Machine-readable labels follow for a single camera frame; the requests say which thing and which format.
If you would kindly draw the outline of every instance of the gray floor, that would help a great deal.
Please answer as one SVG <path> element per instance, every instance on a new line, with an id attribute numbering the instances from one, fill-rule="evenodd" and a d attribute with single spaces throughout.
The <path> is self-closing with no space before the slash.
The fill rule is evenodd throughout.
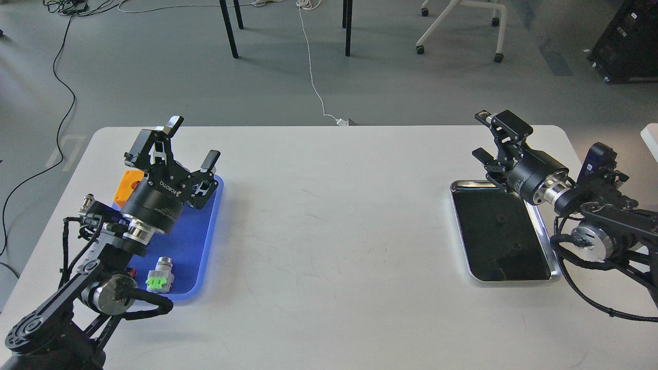
<path id="1" fill-rule="evenodd" d="M 123 8 L 186 3 L 131 0 Z M 483 9 L 458 8 L 425 43 L 425 55 L 417 55 L 416 40 L 447 0 L 435 0 L 427 18 L 420 4 L 356 0 L 350 58 L 343 55 L 340 0 L 323 0 L 317 10 L 303 13 L 315 84 L 328 113 L 362 125 L 476 124 L 472 116 L 481 109 L 510 109 L 531 124 L 560 126 L 581 159 L 596 141 L 616 149 L 619 169 L 631 176 L 623 190 L 645 208 L 658 209 L 658 165 L 640 138 L 642 128 L 658 122 L 658 84 L 604 84 L 583 52 L 594 46 L 620 0 L 507 0 L 501 64 L 493 62 L 497 29 Z M 61 136 L 66 160 L 11 198 L 9 250 L 2 261 L 23 268 L 99 128 L 156 126 L 171 115 L 184 116 L 191 126 L 334 124 L 322 117 L 311 87 L 294 1 L 241 9 L 246 29 L 238 30 L 233 18 L 237 60 L 218 7 L 142 14 L 113 9 L 73 20 L 57 69 L 78 96 Z M 67 21 L 35 1 L 0 4 L 6 33 L 0 39 L 3 201 L 21 180 L 54 160 L 57 125 L 71 96 L 51 65 Z M 468 138 L 451 140 L 469 145 Z M 72 214 L 77 207 L 71 205 Z M 53 248 L 60 248 L 59 240 Z M 1 269 L 0 307 L 14 284 Z"/>

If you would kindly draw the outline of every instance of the green connector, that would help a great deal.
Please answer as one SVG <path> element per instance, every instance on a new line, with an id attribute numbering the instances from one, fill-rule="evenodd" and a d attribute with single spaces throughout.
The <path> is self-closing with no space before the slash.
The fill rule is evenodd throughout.
<path id="1" fill-rule="evenodd" d="M 150 277 L 146 279 L 147 289 L 158 290 L 162 289 L 166 284 L 166 277 Z"/>

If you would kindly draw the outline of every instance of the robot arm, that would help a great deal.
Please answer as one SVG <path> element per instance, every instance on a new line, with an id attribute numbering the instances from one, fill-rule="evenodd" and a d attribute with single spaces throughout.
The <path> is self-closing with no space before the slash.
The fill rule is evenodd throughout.
<path id="1" fill-rule="evenodd" d="M 172 117 L 166 126 L 139 133 L 125 160 L 128 166 L 144 171 L 144 179 L 120 211 L 88 195 L 80 217 L 64 220 L 65 224 L 76 220 L 93 234 L 87 235 L 89 243 L 71 265 L 64 266 L 59 289 L 8 333 L 5 345 L 13 356 L 2 370 L 102 369 L 103 348 L 122 319 L 144 319 L 171 311 L 173 303 L 168 298 L 138 289 L 126 267 L 133 255 L 144 256 L 154 233 L 171 230 L 185 203 L 201 209 L 217 187 L 212 168 L 218 151 L 211 150 L 195 172 L 174 161 L 170 139 L 182 121 L 182 117 Z M 69 280 L 73 266 L 85 253 Z M 77 299 L 98 313 L 84 330 L 72 320 Z M 135 300 L 157 308 L 128 312 Z"/>
<path id="2" fill-rule="evenodd" d="M 594 144 L 574 181 L 564 165 L 526 144 L 532 127 L 512 112 L 492 115 L 481 111 L 475 118 L 489 128 L 498 148 L 496 158 L 482 148 L 472 152 L 484 165 L 492 184 L 533 205 L 550 203 L 558 217 L 580 214 L 580 224 L 571 234 L 561 234 L 564 224 L 557 226 L 556 219 L 555 235 L 551 237 L 551 247 L 570 285 L 564 259 L 587 269 L 616 269 L 646 287 L 658 305 L 658 213 L 637 209 L 638 202 L 619 191 L 628 176 L 615 169 L 617 154 L 604 144 Z M 587 261 L 562 247 L 561 242 L 574 244 Z M 648 253 L 636 252 L 640 246 L 646 246 Z M 648 272 L 635 268 L 631 261 L 645 265 Z M 572 288 L 580 294 L 574 285 Z M 638 318 L 625 317 L 627 314 L 607 307 L 602 310 L 626 319 Z"/>

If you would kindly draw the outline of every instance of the chair leg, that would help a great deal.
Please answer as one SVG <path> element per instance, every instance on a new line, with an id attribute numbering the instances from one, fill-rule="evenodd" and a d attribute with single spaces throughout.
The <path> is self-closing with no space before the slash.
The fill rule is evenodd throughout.
<path id="1" fill-rule="evenodd" d="M 490 3 L 495 3 L 498 4 L 500 0 L 489 0 Z M 498 27 L 500 25 L 500 10 L 498 8 L 495 8 L 493 10 L 493 16 L 492 16 L 492 26 L 493 27 Z"/>
<path id="2" fill-rule="evenodd" d="M 222 16 L 224 17 L 224 25 L 226 27 L 226 35 L 228 36 L 228 43 L 231 45 L 231 54 L 233 58 L 238 58 L 238 48 L 236 47 L 236 39 L 233 36 L 233 27 L 231 27 L 231 19 L 228 18 L 228 7 L 226 0 L 219 0 L 219 5 L 222 8 Z"/>
<path id="3" fill-rule="evenodd" d="M 507 28 L 507 8 L 505 5 L 498 4 L 497 2 L 485 3 L 482 1 L 462 0 L 461 4 L 466 7 L 474 8 L 487 8 L 495 9 L 500 12 L 500 29 L 498 30 L 498 43 L 495 49 L 495 62 L 500 63 L 503 61 L 503 42 L 505 41 L 505 29 Z"/>
<path id="4" fill-rule="evenodd" d="M 346 26 L 347 32 L 345 33 L 345 56 L 349 56 L 349 49 L 352 43 L 352 0 L 347 0 L 346 11 Z"/>
<path id="5" fill-rule="evenodd" d="M 236 18 L 238 19 L 238 28 L 244 30 L 245 26 L 242 24 L 242 11 L 240 10 L 240 3 L 238 0 L 233 0 L 233 7 L 236 8 Z"/>
<path id="6" fill-rule="evenodd" d="M 343 0 L 343 28 L 347 28 L 347 0 Z"/>
<path id="7" fill-rule="evenodd" d="M 416 47 L 422 46 L 422 43 L 427 40 L 428 37 L 434 32 L 434 30 L 439 26 L 439 24 L 450 14 L 450 12 L 463 0 L 450 0 L 450 4 L 443 10 L 441 15 L 432 23 L 432 25 L 425 31 L 425 33 L 418 39 L 416 42 Z"/>

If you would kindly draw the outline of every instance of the black chair leg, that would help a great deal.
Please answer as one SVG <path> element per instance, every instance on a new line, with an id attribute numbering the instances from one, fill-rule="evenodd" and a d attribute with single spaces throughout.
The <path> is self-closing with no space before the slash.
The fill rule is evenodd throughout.
<path id="1" fill-rule="evenodd" d="M 344 0 L 347 1 L 347 9 L 345 11 L 346 15 L 346 28 L 347 28 L 347 33 L 345 34 L 345 56 L 349 56 L 349 48 L 351 46 L 351 41 L 352 41 L 352 0 Z"/>
<path id="2" fill-rule="evenodd" d="M 347 28 L 347 0 L 343 0 L 343 28 Z"/>
<path id="3" fill-rule="evenodd" d="M 231 20 L 228 18 L 228 7 L 226 0 L 219 0 L 219 5 L 222 8 L 222 16 L 224 17 L 224 25 L 226 26 L 226 35 L 228 36 L 228 43 L 231 45 L 231 54 L 233 58 L 238 58 L 238 48 L 236 47 L 236 39 L 233 37 L 233 27 L 231 27 Z"/>
<path id="4" fill-rule="evenodd" d="M 238 0 L 233 0 L 233 6 L 236 8 L 236 17 L 238 18 L 238 28 L 244 30 L 245 26 L 242 24 L 242 12 L 240 11 L 240 3 Z"/>

